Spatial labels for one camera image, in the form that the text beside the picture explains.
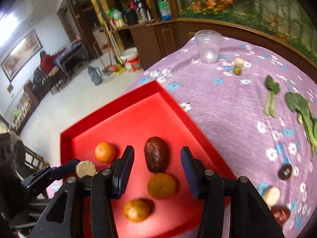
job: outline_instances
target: orange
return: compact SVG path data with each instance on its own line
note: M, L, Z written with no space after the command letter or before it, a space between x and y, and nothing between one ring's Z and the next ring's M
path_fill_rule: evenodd
M109 142L99 143L95 149L95 157L102 163L110 163L116 155L116 150Z
M143 200L131 200L125 204L123 209L126 218L132 222L141 222L150 215L150 209Z
M147 192L154 199L167 199L176 191L173 177L164 173L155 174L147 183Z

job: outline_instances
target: jar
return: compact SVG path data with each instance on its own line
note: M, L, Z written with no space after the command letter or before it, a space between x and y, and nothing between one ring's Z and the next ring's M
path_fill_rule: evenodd
M213 30L201 30L195 34L198 54L205 63L215 63L221 48L222 35Z

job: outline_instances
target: ceiling light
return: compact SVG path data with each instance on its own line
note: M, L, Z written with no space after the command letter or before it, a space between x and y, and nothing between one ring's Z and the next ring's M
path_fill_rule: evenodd
M17 18L9 14L0 20L0 46L2 46L19 25Z

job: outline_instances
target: small green fruit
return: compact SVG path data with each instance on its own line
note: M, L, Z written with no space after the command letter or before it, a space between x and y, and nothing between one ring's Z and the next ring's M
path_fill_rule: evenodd
M241 69L239 66L234 66L234 67L233 67L233 73L234 73L235 75L241 75L242 69Z

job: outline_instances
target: metal screw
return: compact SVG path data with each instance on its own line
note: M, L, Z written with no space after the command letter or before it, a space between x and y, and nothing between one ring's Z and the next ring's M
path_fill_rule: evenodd
M205 175L207 175L207 176L213 176L214 175L214 171L213 170L206 170L205 171Z
M71 176L67 179L68 183L73 183L74 181L76 181L76 178L74 176Z
M245 176L241 176L240 177L240 181L246 183L246 182L249 181L249 179L247 177L245 177Z
M110 170L109 168L103 169L102 172L101 172L101 174L102 174L103 176L108 176L109 174L111 174L111 170Z

